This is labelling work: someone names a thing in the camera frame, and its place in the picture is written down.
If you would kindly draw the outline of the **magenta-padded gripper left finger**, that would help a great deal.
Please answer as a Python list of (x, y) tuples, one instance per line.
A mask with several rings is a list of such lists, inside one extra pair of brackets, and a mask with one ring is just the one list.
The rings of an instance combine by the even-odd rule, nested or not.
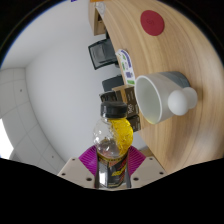
[(94, 188), (97, 171), (97, 151), (92, 146), (81, 156), (71, 157), (58, 173), (58, 176), (81, 187)]

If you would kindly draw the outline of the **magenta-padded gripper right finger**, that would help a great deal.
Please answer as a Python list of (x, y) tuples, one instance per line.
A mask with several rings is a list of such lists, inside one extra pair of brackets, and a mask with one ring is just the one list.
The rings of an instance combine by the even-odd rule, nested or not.
[(166, 175), (154, 156), (145, 156), (131, 146), (127, 156), (126, 183), (128, 188), (140, 188)]

